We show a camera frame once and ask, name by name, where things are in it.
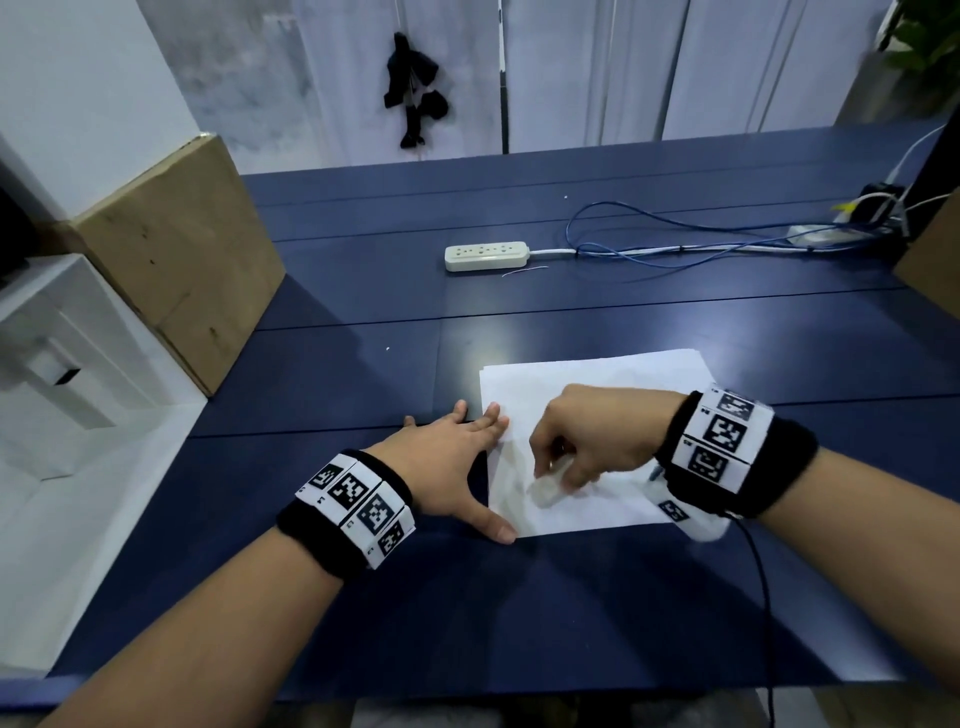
black wristband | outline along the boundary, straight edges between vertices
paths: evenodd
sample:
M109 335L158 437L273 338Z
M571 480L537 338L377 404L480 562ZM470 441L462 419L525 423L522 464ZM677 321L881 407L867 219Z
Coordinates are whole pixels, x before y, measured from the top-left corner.
M714 400L717 391L711 388ZM709 513L755 518L773 505L800 477L813 460L819 446L814 434L806 427L792 420L773 416L772 410L765 405L732 393L723 394L729 395L737 404L750 410L746 415L739 415L740 418L746 418L741 419L741 423L748 422L751 413L761 412L759 408L766 410L767 418L772 418L769 419L769 425L762 423L762 426L766 427L765 437L760 431L758 437L763 437L762 444L757 443L756 455L750 458L752 462L743 462L734 454L721 452L716 441L708 444L691 437L689 432L684 434L699 409L724 421L721 423L718 440L722 440L728 447L735 450L736 443L730 445L731 440L742 438L740 442L743 442L747 439L747 426L731 425L732 419L727 418L723 412L701 407L703 395L700 392L693 392L681 404L667 428L666 438L657 451L656 458L663 466L667 487L674 497ZM737 429L724 430L723 427ZM732 489L722 484L721 475L725 469L746 470L746 475L742 477L738 487Z
M376 569L416 529L413 496L393 469L347 449L297 491L276 527L300 542L327 573L348 580Z

person's left hand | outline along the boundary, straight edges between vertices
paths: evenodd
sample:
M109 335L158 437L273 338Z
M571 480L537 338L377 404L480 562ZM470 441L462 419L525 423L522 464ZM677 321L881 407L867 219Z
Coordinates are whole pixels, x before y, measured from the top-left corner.
M516 539L514 528L473 497L467 485L476 456L496 445L510 420L500 417L496 402L483 417L463 424L466 415L467 403L463 400L450 414L423 427L417 427L407 415L400 432L366 448L366 452L403 478L423 513L454 516L500 544L512 544Z

hand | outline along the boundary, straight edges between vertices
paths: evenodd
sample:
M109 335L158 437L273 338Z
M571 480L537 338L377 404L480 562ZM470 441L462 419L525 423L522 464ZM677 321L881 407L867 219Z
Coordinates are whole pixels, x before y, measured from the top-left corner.
M496 445L510 420L500 417L496 402L479 420L464 425L466 415L463 400L450 414L424 427L417 427L407 415L400 432L366 452L403 478L423 513L454 516L500 544L512 544L514 528L473 497L467 486L467 473L476 456Z
M546 405L530 436L534 476L549 473L565 452L574 453L561 483L566 488L580 488L608 471L636 470L663 444L684 399L657 389L568 384Z

forearm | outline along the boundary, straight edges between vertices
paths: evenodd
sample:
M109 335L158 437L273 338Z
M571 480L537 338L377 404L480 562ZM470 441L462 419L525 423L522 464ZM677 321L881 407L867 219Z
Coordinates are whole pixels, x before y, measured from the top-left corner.
M960 692L960 504L821 449L760 520Z
M254 726L342 584L271 529L101 668L43 726Z

person's left arm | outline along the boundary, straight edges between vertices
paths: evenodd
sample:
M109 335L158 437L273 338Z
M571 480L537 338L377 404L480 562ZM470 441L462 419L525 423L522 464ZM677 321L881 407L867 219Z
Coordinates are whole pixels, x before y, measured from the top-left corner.
M507 428L499 408L463 424L467 404L404 427L367 452L392 468L431 515L462 519L492 539L516 537L481 505L467 474ZM42 723L44 728L255 726L343 587L276 528L260 536L148 627Z

